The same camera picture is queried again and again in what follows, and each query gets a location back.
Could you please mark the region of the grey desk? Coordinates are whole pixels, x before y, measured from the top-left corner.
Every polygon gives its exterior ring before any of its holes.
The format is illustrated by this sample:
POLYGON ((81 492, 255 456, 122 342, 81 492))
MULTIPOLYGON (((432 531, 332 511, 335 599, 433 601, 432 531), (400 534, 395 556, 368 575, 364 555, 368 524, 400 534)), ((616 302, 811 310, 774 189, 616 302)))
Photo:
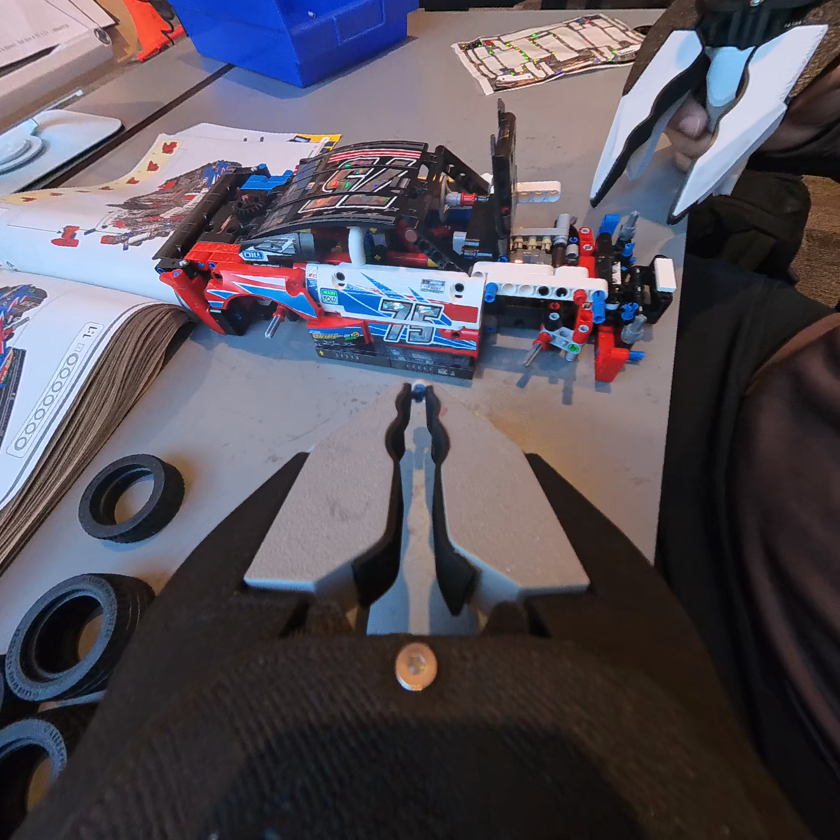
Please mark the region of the grey desk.
MULTIPOLYGON (((200 57, 181 42, 90 94, 83 111, 112 115, 126 128, 157 120, 69 183, 95 185, 130 171, 157 135, 197 123, 271 132, 341 132, 343 142, 405 138, 445 144, 486 172, 496 102, 462 67, 452 44, 578 17, 575 10, 481 8, 418 10, 393 50, 316 87, 283 82, 200 57)), ((627 67, 598 70, 503 95, 518 117, 518 172, 526 181, 559 180, 557 205, 525 206, 526 224, 570 213, 598 225, 604 214, 645 210, 638 257, 673 256, 680 266, 685 226, 667 227, 653 210, 656 175, 673 175, 669 155, 646 181, 621 181, 596 209, 588 197, 594 168, 620 98, 627 67)), ((529 453, 541 455, 595 504, 649 559, 654 558, 678 303, 643 343, 646 353, 611 385, 594 382, 592 349, 571 363, 558 353, 522 365, 528 332, 494 337, 476 377, 450 383, 458 399, 529 453)), ((156 590, 216 525, 291 456, 370 405, 400 380, 391 370, 319 361, 300 324, 267 340, 198 327, 125 417, 76 484, 3 573, 2 652, 27 609, 51 586, 80 573, 143 577, 156 590), (172 523, 149 541, 113 545, 78 523, 81 492, 125 455, 150 453, 185 478, 185 500, 172 523)))

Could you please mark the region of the holographic sticker sheet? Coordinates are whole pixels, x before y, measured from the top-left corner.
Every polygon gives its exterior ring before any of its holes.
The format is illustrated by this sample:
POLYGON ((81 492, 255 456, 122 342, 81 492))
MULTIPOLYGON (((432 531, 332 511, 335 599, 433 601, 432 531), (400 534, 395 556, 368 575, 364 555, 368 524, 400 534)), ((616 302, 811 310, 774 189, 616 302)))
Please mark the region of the holographic sticker sheet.
POLYGON ((605 14, 453 44, 487 95, 513 91, 590 70, 631 64, 644 34, 605 14))

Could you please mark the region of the person's right hand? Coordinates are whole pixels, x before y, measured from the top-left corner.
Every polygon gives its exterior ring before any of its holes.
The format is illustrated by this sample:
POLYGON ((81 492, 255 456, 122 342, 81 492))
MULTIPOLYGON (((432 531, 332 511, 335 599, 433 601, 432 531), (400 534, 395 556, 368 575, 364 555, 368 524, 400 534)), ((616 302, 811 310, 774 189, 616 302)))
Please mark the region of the person's right hand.
POLYGON ((712 134, 709 114, 703 103, 689 96, 681 103, 665 129, 675 164, 682 172, 691 166, 709 148, 712 134))

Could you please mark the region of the black rubber tire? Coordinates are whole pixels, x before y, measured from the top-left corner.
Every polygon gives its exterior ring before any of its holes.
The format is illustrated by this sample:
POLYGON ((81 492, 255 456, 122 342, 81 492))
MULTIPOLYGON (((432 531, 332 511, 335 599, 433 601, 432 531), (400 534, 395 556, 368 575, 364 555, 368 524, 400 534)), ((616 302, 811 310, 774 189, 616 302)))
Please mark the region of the black rubber tire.
POLYGON ((10 838, 25 819, 29 788, 44 795, 67 765, 65 740, 52 722, 26 718, 1 730, 1 838, 10 838))
POLYGON ((81 574, 26 612, 10 640, 5 676, 21 700, 67 700, 104 690, 154 600, 141 579, 81 574))

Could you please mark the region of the wooden board with paper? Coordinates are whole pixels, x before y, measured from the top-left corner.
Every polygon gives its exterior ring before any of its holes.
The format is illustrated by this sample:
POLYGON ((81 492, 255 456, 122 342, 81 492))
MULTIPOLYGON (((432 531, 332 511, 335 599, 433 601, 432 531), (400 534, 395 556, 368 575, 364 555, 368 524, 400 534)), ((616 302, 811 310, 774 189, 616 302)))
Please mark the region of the wooden board with paper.
POLYGON ((93 1, 2 1, 1 72, 7 76, 64 49, 111 45, 119 17, 93 1))

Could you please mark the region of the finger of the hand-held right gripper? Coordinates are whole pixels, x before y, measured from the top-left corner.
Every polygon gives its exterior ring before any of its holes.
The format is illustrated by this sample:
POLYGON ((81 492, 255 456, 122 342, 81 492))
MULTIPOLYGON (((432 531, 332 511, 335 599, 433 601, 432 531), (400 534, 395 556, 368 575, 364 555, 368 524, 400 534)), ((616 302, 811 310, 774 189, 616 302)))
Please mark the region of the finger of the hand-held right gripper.
POLYGON ((712 142, 689 169, 668 212, 670 224, 708 196, 732 191, 750 155, 780 125, 791 90, 827 31, 827 25, 797 25, 751 50, 710 52, 712 142))
POLYGON ((634 181, 653 159, 666 123, 707 69, 695 29, 651 30, 626 79, 612 127, 595 170, 593 207, 622 174, 634 181))

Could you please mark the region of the toy brick race car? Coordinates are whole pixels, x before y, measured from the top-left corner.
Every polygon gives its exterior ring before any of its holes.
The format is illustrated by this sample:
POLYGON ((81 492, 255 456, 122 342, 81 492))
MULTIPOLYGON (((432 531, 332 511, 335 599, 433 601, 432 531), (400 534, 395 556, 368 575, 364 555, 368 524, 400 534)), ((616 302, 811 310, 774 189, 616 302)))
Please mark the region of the toy brick race car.
POLYGON ((155 254, 161 280, 217 332, 241 335, 256 316, 305 322, 318 355, 472 379, 491 320, 534 329, 530 365, 586 344, 595 379, 640 361, 634 345, 676 292, 671 258, 634 256, 637 212, 596 231, 568 214, 515 228, 520 204, 558 200, 558 182, 517 183, 516 117, 497 102, 491 172, 450 149, 383 140, 353 143, 273 175, 267 165, 222 175, 155 254), (485 303, 491 272, 547 275, 582 266, 609 291, 574 301, 485 303))

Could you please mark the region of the blue plastic bin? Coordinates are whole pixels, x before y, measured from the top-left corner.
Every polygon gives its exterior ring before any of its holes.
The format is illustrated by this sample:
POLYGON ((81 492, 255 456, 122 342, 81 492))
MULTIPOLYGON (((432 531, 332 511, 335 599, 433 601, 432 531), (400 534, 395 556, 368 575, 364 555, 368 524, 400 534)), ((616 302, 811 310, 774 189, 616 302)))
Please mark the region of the blue plastic bin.
POLYGON ((418 1, 171 1, 203 56, 308 87, 402 42, 418 1))

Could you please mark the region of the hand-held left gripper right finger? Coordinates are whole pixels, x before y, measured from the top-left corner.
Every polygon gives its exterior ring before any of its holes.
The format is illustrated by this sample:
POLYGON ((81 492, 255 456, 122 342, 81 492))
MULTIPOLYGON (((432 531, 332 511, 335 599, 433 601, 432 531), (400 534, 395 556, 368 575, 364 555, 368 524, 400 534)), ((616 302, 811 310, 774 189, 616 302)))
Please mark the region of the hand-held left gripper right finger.
POLYGON ((589 576, 519 446, 427 387, 436 578, 447 608, 586 592, 589 576))

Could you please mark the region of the instruction booklet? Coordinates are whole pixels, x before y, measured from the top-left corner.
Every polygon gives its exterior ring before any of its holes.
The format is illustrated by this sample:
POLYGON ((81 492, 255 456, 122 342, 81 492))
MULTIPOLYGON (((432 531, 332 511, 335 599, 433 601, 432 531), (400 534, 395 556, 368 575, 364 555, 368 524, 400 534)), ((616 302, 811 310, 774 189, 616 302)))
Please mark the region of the instruction booklet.
POLYGON ((1 571, 78 480, 193 317, 154 254, 236 166, 294 171, 339 133, 200 123, 127 174, 2 199, 1 571))

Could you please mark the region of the white stand base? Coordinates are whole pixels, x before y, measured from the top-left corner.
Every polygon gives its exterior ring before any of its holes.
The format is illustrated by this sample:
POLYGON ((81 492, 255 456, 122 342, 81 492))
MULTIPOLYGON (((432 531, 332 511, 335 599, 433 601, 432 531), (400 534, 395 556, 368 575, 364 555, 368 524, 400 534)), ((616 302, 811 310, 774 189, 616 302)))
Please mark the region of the white stand base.
POLYGON ((118 119, 45 110, 1 135, 1 196, 39 182, 123 128, 118 119))

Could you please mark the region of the person's right forearm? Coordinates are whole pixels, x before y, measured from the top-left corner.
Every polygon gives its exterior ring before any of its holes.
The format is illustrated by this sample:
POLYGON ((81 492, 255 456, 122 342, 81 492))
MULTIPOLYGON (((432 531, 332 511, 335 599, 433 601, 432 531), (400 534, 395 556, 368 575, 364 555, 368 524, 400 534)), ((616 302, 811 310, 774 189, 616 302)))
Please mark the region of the person's right forearm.
POLYGON ((780 127, 752 155, 748 168, 839 181, 838 66, 791 101, 780 127))

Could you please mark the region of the orange plastic object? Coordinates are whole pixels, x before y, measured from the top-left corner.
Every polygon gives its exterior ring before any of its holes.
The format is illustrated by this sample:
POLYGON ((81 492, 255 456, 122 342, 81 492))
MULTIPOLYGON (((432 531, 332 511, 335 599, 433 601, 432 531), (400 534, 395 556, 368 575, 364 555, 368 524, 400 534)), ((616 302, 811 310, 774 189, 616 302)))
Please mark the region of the orange plastic object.
POLYGON ((140 42, 137 59, 144 62, 186 37, 169 1, 123 1, 140 42))

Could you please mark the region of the brown sweater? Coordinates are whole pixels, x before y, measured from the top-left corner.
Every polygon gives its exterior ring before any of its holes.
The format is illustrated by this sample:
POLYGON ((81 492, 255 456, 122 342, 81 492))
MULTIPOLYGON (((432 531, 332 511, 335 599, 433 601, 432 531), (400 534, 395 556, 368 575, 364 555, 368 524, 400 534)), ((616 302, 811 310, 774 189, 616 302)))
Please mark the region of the brown sweater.
POLYGON ((726 476, 739 711, 814 834, 838 838, 838 314, 752 375, 726 476))

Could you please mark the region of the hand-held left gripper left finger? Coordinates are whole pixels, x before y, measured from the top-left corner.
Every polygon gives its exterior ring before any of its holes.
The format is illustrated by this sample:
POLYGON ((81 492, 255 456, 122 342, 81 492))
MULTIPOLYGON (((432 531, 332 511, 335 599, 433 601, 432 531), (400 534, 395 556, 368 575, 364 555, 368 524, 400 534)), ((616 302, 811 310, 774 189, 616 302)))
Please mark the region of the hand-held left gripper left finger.
POLYGON ((370 606, 399 571, 403 387, 316 444, 271 523, 245 582, 343 607, 370 606))

